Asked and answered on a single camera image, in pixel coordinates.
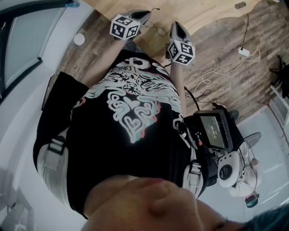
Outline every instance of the graphic print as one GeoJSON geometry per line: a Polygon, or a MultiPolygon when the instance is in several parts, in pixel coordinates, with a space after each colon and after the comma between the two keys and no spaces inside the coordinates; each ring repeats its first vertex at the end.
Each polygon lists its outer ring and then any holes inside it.
{"type": "MultiPolygon", "coordinates": [[[[158,71],[162,68],[156,63],[152,66],[158,71]]],[[[127,131],[131,143],[143,138],[145,129],[157,122],[160,103],[169,104],[178,114],[173,120],[174,128],[177,121],[183,120],[180,97],[174,85],[160,74],[146,72],[149,67],[147,60],[129,58],[111,69],[101,82],[84,95],[84,98],[93,99],[109,90],[108,108],[114,112],[113,119],[127,131]]],[[[164,68],[160,73],[168,76],[164,68]]]]}

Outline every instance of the white cable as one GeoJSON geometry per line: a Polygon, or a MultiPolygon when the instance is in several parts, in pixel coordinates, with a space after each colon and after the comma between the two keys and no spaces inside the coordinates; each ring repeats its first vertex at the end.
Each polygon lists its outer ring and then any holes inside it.
{"type": "Polygon", "coordinates": [[[249,54],[249,56],[254,56],[257,51],[259,51],[259,60],[252,60],[252,59],[250,59],[250,60],[244,60],[244,61],[243,61],[242,63],[240,63],[239,66],[236,67],[234,70],[231,70],[231,71],[229,71],[228,73],[225,73],[225,74],[219,73],[219,72],[216,72],[216,71],[210,71],[210,72],[204,74],[204,75],[202,76],[202,80],[198,83],[198,85],[197,85],[197,87],[195,88],[193,94],[196,92],[197,88],[199,87],[199,85],[200,85],[201,83],[205,83],[205,84],[210,84],[210,83],[211,83],[211,80],[209,80],[209,79],[204,79],[204,76],[207,75],[207,74],[216,73],[216,74],[221,74],[221,75],[228,75],[229,73],[237,70],[244,62],[249,62],[249,61],[253,61],[253,62],[256,62],[256,63],[260,62],[260,60],[261,60],[261,53],[260,53],[260,50],[259,50],[259,49],[255,49],[255,50],[254,50],[254,53],[253,53],[252,55],[249,54]]]}

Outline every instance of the black t-shirt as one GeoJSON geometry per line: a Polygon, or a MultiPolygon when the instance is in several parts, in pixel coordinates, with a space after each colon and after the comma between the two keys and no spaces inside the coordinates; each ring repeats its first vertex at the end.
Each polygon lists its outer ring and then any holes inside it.
{"type": "Polygon", "coordinates": [[[90,190],[111,176],[158,177],[181,187],[191,152],[178,121],[181,102],[166,70],[145,54],[122,51],[90,89],[59,74],[39,121],[34,163],[40,147],[70,126],[67,193],[81,214],[90,190]]]}

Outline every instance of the power adapter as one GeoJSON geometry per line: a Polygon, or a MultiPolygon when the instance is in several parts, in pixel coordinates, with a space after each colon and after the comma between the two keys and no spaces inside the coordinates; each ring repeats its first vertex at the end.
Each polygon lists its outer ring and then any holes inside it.
{"type": "Polygon", "coordinates": [[[247,57],[249,57],[249,55],[250,55],[250,51],[248,51],[248,50],[246,50],[244,48],[241,48],[241,47],[239,47],[238,53],[241,54],[241,55],[247,56],[247,57]]]}

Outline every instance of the white round object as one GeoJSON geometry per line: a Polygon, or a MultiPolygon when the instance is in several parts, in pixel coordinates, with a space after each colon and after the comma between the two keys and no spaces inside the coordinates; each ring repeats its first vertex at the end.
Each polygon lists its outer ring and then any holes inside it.
{"type": "Polygon", "coordinates": [[[76,45],[80,46],[80,45],[84,44],[85,37],[83,34],[76,34],[74,36],[73,41],[75,42],[76,45]]]}
{"type": "Polygon", "coordinates": [[[222,187],[233,186],[240,173],[240,157],[238,152],[230,152],[219,160],[218,180],[222,187]]]}

